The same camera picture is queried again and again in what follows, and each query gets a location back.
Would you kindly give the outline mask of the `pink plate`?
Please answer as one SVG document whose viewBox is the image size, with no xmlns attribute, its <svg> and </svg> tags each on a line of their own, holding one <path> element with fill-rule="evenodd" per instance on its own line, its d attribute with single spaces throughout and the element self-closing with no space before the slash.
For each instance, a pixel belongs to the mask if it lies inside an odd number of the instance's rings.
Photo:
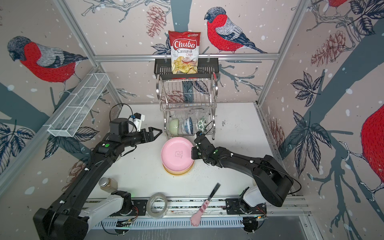
<svg viewBox="0 0 384 240">
<path fill-rule="evenodd" d="M 194 165 L 191 158 L 193 144 L 182 137 L 168 140 L 161 151 L 162 164 L 172 171 L 182 171 Z"/>
</svg>

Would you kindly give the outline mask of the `yellow plate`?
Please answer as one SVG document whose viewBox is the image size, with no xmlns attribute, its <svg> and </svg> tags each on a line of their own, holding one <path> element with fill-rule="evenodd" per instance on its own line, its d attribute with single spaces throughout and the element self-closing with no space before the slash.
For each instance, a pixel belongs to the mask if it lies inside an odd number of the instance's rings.
<svg viewBox="0 0 384 240">
<path fill-rule="evenodd" d="M 163 165 L 163 168 L 164 170 L 169 173 L 170 175 L 173 175 L 173 176 L 182 176 L 182 175 L 186 175 L 188 174 L 192 169 L 193 169 L 194 165 L 191 165 L 189 168 L 185 169 L 185 170 L 182 170 L 182 171 L 172 171 L 172 170 L 169 170 L 168 168 L 166 168 L 164 165 Z"/>
</svg>

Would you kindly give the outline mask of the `steel two-tier dish rack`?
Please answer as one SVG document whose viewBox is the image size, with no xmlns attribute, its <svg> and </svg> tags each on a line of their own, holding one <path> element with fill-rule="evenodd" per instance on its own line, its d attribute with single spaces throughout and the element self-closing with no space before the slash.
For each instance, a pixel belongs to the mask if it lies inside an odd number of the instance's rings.
<svg viewBox="0 0 384 240">
<path fill-rule="evenodd" d="M 195 136 L 197 122 L 206 117 L 208 125 L 204 135 L 216 136 L 216 109 L 218 96 L 218 76 L 198 79 L 163 80 L 158 75 L 156 93 L 160 103 L 160 110 L 164 118 L 164 132 L 167 138 Z M 191 117 L 194 134 L 187 135 L 183 130 L 184 121 Z M 169 135 L 169 121 L 179 119 L 179 134 Z"/>
</svg>

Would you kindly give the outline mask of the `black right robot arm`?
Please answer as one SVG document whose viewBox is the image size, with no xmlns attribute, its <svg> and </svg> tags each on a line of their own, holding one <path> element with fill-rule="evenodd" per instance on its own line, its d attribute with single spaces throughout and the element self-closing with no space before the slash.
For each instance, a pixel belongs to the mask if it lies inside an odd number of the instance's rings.
<svg viewBox="0 0 384 240">
<path fill-rule="evenodd" d="M 219 168 L 229 168 L 252 177 L 263 198 L 281 207 L 294 184 L 292 178 L 272 156 L 252 158 L 236 154 L 223 147 L 215 147 L 202 133 L 198 132 L 192 147 L 192 159 Z"/>
</svg>

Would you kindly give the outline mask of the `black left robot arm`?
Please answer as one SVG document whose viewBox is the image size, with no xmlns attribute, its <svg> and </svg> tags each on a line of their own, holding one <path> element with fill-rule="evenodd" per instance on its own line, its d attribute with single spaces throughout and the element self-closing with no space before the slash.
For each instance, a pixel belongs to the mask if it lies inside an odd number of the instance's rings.
<svg viewBox="0 0 384 240">
<path fill-rule="evenodd" d="M 139 144 L 156 140 L 162 130 L 150 127 L 139 130 L 134 122 L 117 118 L 110 122 L 110 132 L 91 152 L 91 159 L 72 185 L 48 209 L 40 208 L 33 217 L 41 240 L 83 240 L 92 228 L 91 217 L 82 217 L 81 210 L 88 196 L 104 173 L 125 155 L 125 148 L 134 150 Z"/>
</svg>

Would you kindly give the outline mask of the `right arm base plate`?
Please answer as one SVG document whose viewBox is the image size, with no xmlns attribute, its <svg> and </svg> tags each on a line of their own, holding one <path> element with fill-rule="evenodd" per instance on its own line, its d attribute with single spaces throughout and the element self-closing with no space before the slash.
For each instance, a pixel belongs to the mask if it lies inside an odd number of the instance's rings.
<svg viewBox="0 0 384 240">
<path fill-rule="evenodd" d="M 259 204 L 255 207 L 250 207 L 244 200 L 226 199 L 224 210 L 228 215 L 266 215 L 266 204 Z"/>
</svg>

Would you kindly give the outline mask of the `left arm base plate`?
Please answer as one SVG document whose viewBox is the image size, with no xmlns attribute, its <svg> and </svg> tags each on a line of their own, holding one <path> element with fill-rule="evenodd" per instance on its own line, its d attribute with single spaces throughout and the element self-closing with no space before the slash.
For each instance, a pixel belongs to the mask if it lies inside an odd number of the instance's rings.
<svg viewBox="0 0 384 240">
<path fill-rule="evenodd" d="M 145 216 L 147 212 L 147 202 L 148 199 L 131 199 L 131 207 L 127 207 L 126 204 L 123 204 L 123 207 L 120 211 L 109 215 L 109 217 L 135 217 L 135 216 Z"/>
</svg>

